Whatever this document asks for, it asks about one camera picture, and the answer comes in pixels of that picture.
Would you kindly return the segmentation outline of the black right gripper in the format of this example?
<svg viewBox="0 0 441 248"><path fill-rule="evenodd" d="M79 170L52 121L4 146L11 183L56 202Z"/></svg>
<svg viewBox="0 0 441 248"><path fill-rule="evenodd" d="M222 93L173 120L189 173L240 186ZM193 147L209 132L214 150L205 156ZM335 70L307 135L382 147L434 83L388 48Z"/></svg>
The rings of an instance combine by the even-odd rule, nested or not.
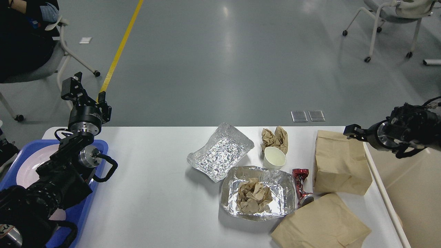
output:
<svg viewBox="0 0 441 248"><path fill-rule="evenodd" d="M390 151L397 149L397 143L384 133L387 126L387 121L373 124L368 129L364 129L358 124L351 124L345 126L343 135L345 135L347 139L368 142L376 150Z"/></svg>

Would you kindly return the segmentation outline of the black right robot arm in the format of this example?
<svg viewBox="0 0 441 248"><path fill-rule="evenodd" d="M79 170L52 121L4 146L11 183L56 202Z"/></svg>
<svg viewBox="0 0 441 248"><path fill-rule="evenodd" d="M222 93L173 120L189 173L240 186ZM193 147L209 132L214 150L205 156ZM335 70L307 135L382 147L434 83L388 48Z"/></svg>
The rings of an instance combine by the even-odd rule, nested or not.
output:
<svg viewBox="0 0 441 248"><path fill-rule="evenodd" d="M412 157L425 148L440 151L441 118L431 111L439 107L440 96L422 105L404 103L368 129L357 124L346 126L343 135L369 143L378 151L391 151L398 159Z"/></svg>

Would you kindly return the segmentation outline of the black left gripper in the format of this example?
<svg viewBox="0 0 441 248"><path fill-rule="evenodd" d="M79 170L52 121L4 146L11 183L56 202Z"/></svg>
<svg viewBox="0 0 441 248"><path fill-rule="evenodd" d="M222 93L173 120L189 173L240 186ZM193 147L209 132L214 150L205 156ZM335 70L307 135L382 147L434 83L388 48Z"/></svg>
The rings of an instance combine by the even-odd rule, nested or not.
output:
<svg viewBox="0 0 441 248"><path fill-rule="evenodd" d="M105 99L105 91L98 94L97 107L90 106L90 97L81 84L82 74L82 72L77 72L74 77L69 77L62 82L61 99L74 104L68 121L68 130L72 133L88 132L98 135L102 124L110 121L112 107Z"/></svg>

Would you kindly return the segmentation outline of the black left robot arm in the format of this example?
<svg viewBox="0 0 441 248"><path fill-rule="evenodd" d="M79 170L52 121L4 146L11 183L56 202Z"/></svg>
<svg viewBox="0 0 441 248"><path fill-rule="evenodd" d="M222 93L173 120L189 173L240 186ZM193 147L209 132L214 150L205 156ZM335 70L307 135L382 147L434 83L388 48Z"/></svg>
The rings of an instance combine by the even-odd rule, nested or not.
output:
<svg viewBox="0 0 441 248"><path fill-rule="evenodd" d="M58 150L38 166L39 179L29 187L13 185L1 191L1 247L45 248L58 228L70 229L59 245L68 248L78 226L66 220L51 220L58 209L80 204L92 192L89 182L107 182L118 163L93 146L94 137L111 119L106 92L93 100L81 84L82 72L62 82L61 98L73 107Z"/></svg>

